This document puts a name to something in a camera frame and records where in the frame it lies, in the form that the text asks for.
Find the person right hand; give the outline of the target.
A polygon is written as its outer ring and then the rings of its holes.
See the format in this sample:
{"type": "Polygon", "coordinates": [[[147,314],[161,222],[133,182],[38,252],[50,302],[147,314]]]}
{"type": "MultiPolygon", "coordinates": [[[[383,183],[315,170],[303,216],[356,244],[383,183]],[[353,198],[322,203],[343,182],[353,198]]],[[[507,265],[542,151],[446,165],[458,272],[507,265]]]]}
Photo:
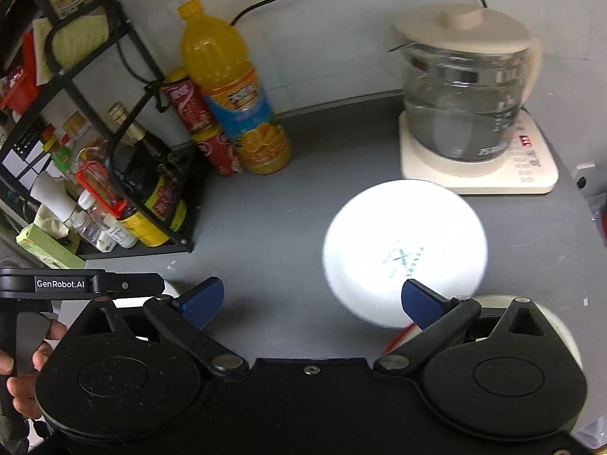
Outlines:
{"type": "Polygon", "coordinates": [[[13,401],[13,407],[26,418],[36,420],[42,416],[36,400],[36,380],[55,350],[53,344],[59,342],[66,335],[67,330],[63,323],[56,319],[52,320],[45,339],[31,354],[30,365],[27,367],[16,362],[4,350],[1,351],[1,375],[7,378],[6,388],[13,401]]]}

